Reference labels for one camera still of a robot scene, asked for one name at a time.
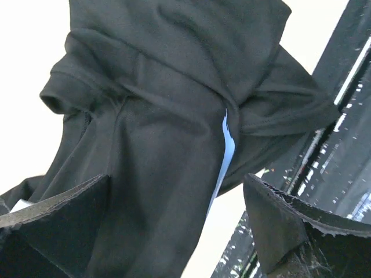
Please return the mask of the black printed t shirt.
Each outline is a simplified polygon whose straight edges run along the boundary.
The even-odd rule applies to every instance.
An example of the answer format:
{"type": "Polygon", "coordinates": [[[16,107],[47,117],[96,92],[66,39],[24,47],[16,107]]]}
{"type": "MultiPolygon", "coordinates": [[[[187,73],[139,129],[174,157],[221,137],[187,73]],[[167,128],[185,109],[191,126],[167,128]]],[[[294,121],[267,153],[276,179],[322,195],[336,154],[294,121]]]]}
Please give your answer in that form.
{"type": "Polygon", "coordinates": [[[1,216],[109,177],[85,277],[180,277],[214,199],[339,110],[281,46],[282,1],[70,1],[41,100],[62,114],[45,175],[1,216]]]}

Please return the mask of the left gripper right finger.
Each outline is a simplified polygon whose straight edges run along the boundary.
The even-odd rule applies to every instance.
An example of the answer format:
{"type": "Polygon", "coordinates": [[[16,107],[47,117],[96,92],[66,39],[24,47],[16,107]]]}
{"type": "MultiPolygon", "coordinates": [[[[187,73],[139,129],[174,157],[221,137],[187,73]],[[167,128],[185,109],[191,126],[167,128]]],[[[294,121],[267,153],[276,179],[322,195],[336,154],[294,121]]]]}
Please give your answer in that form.
{"type": "Polygon", "coordinates": [[[370,277],[370,225],[313,207],[253,174],[243,181],[261,271],[267,277],[370,277]]]}

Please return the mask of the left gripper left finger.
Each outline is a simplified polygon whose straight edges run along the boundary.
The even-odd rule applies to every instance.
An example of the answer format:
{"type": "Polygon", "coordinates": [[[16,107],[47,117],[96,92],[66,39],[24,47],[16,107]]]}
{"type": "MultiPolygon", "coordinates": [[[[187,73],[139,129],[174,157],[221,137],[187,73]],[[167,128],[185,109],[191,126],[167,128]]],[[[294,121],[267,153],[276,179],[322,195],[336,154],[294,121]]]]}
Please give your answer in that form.
{"type": "Polygon", "coordinates": [[[109,177],[1,216],[1,277],[85,277],[109,177]]]}

